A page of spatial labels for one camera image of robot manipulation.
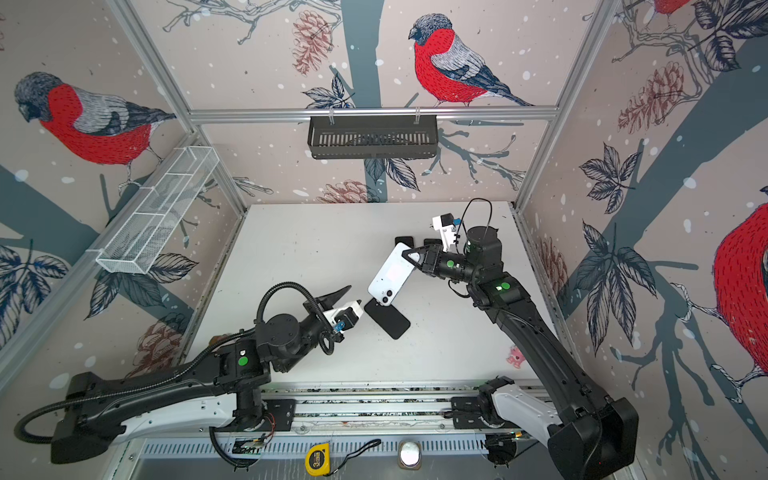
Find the bird illustration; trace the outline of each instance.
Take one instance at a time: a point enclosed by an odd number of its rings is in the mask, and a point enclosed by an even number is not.
[[[768,187],[761,192],[768,194]],[[720,243],[713,267],[717,307],[706,308],[690,301],[685,286],[672,283],[682,290],[688,304],[684,322],[696,309],[715,316],[730,328],[733,336],[752,356],[752,371],[735,380],[722,366],[710,368],[722,373],[733,384],[736,395],[731,402],[742,403],[744,384],[768,376],[768,204],[762,204]]]
[[[531,105],[515,97],[485,65],[483,57],[464,45],[445,15],[422,16],[408,38],[415,41],[416,77],[437,98],[435,106],[445,101],[469,106],[481,97],[503,97],[518,105]]]
[[[116,95],[95,94],[65,84],[43,71],[21,79],[15,97],[27,122],[39,119],[75,155],[95,164],[125,165],[128,179],[118,186],[118,192],[128,184],[138,185],[131,180],[131,162],[144,150],[154,154],[149,140],[155,128],[176,118]]]

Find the patterned wall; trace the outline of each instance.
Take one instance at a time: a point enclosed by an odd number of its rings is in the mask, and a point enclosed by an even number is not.
[[[768,471],[768,3],[624,0],[525,209],[649,479]]]

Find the tape measure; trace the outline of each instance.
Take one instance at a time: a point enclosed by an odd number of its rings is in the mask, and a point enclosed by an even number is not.
[[[328,475],[331,472],[331,457],[329,454],[329,444],[321,443],[315,445],[306,454],[304,462],[306,472],[313,477]]]

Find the white tabletop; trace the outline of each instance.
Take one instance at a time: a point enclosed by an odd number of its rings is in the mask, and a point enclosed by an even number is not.
[[[425,238],[439,237],[432,229],[432,217],[452,213],[458,218],[464,207],[464,203],[253,205],[190,355],[197,355],[212,336],[250,328],[263,293],[279,282],[298,282],[315,296],[352,285],[340,303],[367,303],[371,296],[366,289],[395,246],[395,237],[413,236],[420,246]],[[493,209],[492,226],[502,241],[505,270],[528,290],[554,331],[509,206],[494,202]],[[467,227],[485,225],[487,212],[485,202],[475,202],[467,213]],[[463,285],[455,288],[464,290]],[[295,290],[281,290],[270,300],[264,318],[290,313],[301,320],[306,316],[303,301]],[[519,369],[508,362],[512,341],[473,308],[471,300],[450,292],[445,280],[414,271],[393,305],[411,321],[400,339],[393,340],[365,315],[345,332],[346,339],[336,344],[332,356],[314,349],[290,372],[273,372],[273,384],[439,386],[477,384],[497,375],[536,379],[527,362]]]

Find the bird head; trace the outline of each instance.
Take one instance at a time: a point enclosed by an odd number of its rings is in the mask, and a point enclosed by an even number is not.
[[[429,40],[429,37],[441,28],[450,29],[453,28],[453,24],[442,13],[430,13],[416,20],[413,28],[411,28],[410,35],[408,35],[408,39],[415,40],[416,43],[423,47],[427,40]]]
[[[48,93],[59,85],[64,84],[59,77],[36,71],[22,78],[16,84],[14,96],[18,104],[18,111],[26,121],[39,118],[42,121],[51,121],[53,116],[48,108]]]

